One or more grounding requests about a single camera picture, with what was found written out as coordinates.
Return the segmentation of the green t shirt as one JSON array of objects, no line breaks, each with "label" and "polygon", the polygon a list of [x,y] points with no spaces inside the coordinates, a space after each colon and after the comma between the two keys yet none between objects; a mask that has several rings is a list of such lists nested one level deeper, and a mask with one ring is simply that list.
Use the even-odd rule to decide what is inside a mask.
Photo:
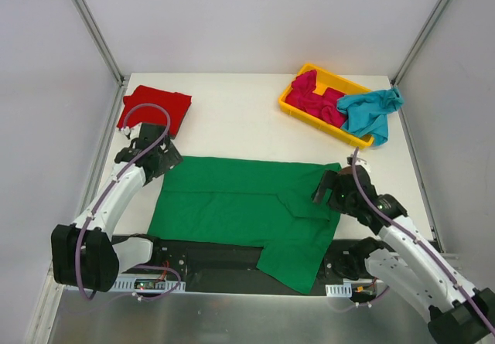
[{"label": "green t shirt", "polygon": [[186,156],[165,175],[148,235],[259,247],[258,270],[307,295],[340,221],[312,194],[325,171],[340,169]]}]

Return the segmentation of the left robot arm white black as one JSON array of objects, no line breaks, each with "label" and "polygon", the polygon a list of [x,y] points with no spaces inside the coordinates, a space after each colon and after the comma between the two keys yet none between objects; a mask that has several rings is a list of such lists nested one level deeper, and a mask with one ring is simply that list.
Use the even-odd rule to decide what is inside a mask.
[{"label": "left robot arm white black", "polygon": [[107,292],[120,273],[136,266],[148,274],[158,272],[164,257],[152,240],[131,235],[115,244],[112,239],[132,198],[182,160],[168,127],[142,124],[138,136],[114,157],[110,176],[86,209],[51,233],[55,282],[81,293]]}]

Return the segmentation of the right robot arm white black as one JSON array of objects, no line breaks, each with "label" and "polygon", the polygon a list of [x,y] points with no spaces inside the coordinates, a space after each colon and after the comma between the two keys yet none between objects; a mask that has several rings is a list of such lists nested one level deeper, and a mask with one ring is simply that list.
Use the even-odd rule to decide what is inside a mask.
[{"label": "right robot arm white black", "polygon": [[424,318],[437,343],[477,343],[494,334],[493,291],[478,289],[452,267],[392,195],[377,194],[365,168],[326,170],[312,201],[357,219],[373,233],[334,262],[335,274],[384,282]]}]

